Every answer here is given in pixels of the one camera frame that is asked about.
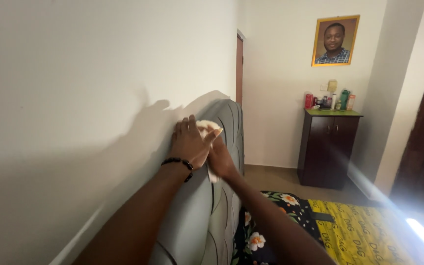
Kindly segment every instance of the tiled floor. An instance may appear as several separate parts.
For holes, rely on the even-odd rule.
[[[302,199],[320,199],[360,206],[373,204],[349,179],[343,190],[314,188],[299,184],[296,169],[253,165],[245,165],[244,177],[258,190],[293,193]]]

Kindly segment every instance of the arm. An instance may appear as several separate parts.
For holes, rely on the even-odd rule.
[[[184,118],[176,124],[167,157],[187,159],[193,170],[197,170],[220,132],[212,131],[203,140],[194,116]],[[170,202],[189,173],[182,163],[161,166],[158,173],[115,212],[73,265],[147,264]]]
[[[334,265],[314,238],[240,176],[222,139],[214,142],[209,153],[209,165],[239,196],[280,264]]]

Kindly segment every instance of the white flower print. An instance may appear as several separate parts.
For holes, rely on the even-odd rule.
[[[244,225],[248,226],[250,224],[251,221],[251,214],[248,212],[244,213]]]
[[[264,242],[266,242],[266,240],[263,235],[260,235],[258,232],[254,232],[248,241],[248,248],[252,251],[256,251],[258,248],[262,248],[264,246]]]
[[[287,202],[288,204],[299,205],[299,202],[294,197],[290,196],[289,194],[282,194],[281,198],[283,201]]]

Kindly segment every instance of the dark wooden cabinet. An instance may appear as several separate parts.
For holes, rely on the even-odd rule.
[[[302,185],[343,188],[360,117],[355,111],[305,110],[297,169]]]

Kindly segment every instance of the green bottle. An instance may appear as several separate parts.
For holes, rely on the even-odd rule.
[[[346,104],[348,103],[350,93],[351,92],[346,89],[341,92],[341,110],[346,110]]]

